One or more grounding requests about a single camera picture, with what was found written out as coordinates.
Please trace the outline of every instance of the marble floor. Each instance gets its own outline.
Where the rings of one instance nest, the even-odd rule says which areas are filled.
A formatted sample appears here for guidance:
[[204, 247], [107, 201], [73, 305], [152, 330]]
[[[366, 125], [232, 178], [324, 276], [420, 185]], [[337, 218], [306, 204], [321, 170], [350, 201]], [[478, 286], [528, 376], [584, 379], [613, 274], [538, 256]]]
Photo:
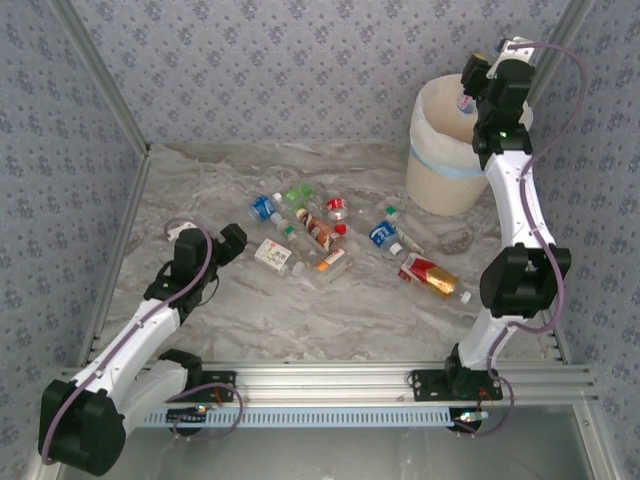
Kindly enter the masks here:
[[[359, 261], [326, 288], [278, 277], [258, 265], [253, 253], [265, 237], [277, 240], [279, 234], [270, 222], [253, 222], [247, 206], [260, 193], [303, 179], [372, 206], [382, 200], [406, 206], [424, 226], [416, 240], [427, 256], [477, 294], [481, 272], [500, 249], [490, 190], [463, 215], [423, 212], [404, 192], [407, 151], [386, 144], [154, 145], [150, 159], [98, 350], [131, 318], [148, 284], [172, 258], [173, 244], [162, 233], [165, 221], [194, 213], [214, 232], [239, 223], [249, 245], [219, 271], [213, 300], [192, 313], [159, 353], [175, 347], [206, 360], [440, 360], [471, 328], [477, 304], [443, 301], [403, 282], [398, 261], [366, 242]], [[502, 357], [556, 358], [554, 344], [549, 336], [517, 332]]]

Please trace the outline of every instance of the plastic bottle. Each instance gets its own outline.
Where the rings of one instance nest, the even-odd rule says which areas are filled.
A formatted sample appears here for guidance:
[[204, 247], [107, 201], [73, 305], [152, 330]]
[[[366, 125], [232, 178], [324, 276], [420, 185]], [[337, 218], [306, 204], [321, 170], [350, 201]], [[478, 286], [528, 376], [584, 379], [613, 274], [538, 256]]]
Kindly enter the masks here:
[[305, 264], [299, 261], [291, 250], [268, 238], [258, 247], [254, 258], [256, 262], [278, 275], [284, 275], [291, 271], [294, 277], [300, 277], [306, 271]]
[[322, 255], [303, 231], [296, 229], [289, 220], [283, 218], [278, 212], [271, 214], [270, 219], [276, 225], [276, 229], [287, 240], [291, 250], [300, 257], [307, 267], [315, 267], [320, 263]]
[[345, 241], [343, 245], [335, 248], [329, 256], [316, 265], [314, 281], [321, 286], [332, 282], [353, 265], [360, 253], [360, 246], [356, 242]]
[[453, 298], [464, 304], [471, 300], [471, 292], [444, 268], [417, 253], [410, 253], [400, 267], [398, 276], [415, 283], [441, 298]]
[[381, 217], [382, 215], [373, 215], [368, 206], [358, 205], [352, 209], [347, 234], [349, 228], [353, 228], [358, 233], [368, 236], [381, 250], [388, 251], [394, 257], [401, 256], [404, 249], [400, 244], [400, 237], [387, 220], [381, 221]]
[[347, 201], [338, 190], [327, 190], [322, 195], [323, 206], [327, 212], [329, 220], [344, 223], [344, 219], [349, 216]]
[[344, 243], [342, 236], [328, 222], [312, 215], [307, 209], [300, 208], [296, 212], [296, 218], [326, 252], [333, 252]]
[[249, 215], [258, 222], [264, 222], [276, 211], [273, 202], [266, 195], [260, 195], [249, 205]]
[[301, 183], [289, 189], [284, 195], [276, 192], [272, 196], [286, 211], [295, 215], [298, 210], [307, 207], [313, 197], [313, 189], [306, 183]]

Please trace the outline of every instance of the patterned wallpaper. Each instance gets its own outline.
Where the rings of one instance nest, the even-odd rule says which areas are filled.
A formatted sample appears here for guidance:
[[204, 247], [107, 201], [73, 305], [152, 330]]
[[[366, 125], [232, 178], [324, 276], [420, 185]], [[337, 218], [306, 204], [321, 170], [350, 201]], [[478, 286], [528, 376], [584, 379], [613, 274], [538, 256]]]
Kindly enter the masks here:
[[151, 142], [404, 141], [427, 80], [566, 0], [74, 0]]
[[[590, 72], [585, 110], [537, 169], [545, 216], [573, 255], [566, 336], [574, 360], [598, 373], [629, 478], [640, 478], [639, 45], [639, 4], [598, 2], [574, 44]], [[537, 143], [567, 119], [578, 79], [564, 61], [536, 111]]]
[[45, 0], [0, 2], [0, 478], [77, 361], [137, 159]]

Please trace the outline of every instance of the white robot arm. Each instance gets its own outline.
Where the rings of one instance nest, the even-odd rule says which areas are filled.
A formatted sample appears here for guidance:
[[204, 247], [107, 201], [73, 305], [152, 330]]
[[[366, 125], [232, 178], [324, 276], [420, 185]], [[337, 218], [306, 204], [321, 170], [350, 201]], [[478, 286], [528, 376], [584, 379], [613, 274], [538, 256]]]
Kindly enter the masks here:
[[200, 304], [204, 287], [217, 281], [217, 269], [247, 244], [236, 224], [225, 227], [221, 235], [223, 242], [202, 227], [180, 232], [174, 259], [162, 267], [122, 332], [70, 382], [54, 380], [45, 389], [38, 441], [43, 462], [59, 461], [103, 475], [152, 409], [181, 393], [189, 382], [191, 387], [200, 385], [201, 360], [186, 352], [169, 351], [150, 370], [143, 368]]
[[482, 274], [483, 308], [444, 370], [413, 372], [416, 401], [480, 401], [482, 390], [502, 399], [491, 359], [516, 324], [527, 328], [528, 319], [549, 308], [558, 289], [554, 268], [564, 277], [571, 264], [569, 251], [555, 246], [544, 222], [531, 169], [533, 148], [520, 123], [534, 74], [532, 45], [520, 37], [507, 40], [493, 65], [474, 55], [462, 73], [464, 93], [478, 107], [472, 145], [495, 195], [502, 251]]

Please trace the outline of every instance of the white trash bin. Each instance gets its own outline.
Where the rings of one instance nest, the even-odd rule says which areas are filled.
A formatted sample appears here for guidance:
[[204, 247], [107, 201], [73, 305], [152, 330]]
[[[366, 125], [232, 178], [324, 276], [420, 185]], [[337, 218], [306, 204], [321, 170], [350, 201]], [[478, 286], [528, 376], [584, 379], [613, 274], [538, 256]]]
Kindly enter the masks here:
[[[436, 215], [466, 212], [488, 184], [471, 147], [478, 119], [475, 102], [462, 94], [460, 77], [428, 82], [418, 93], [411, 118], [407, 192]], [[526, 103], [520, 121], [531, 128], [533, 113]]]

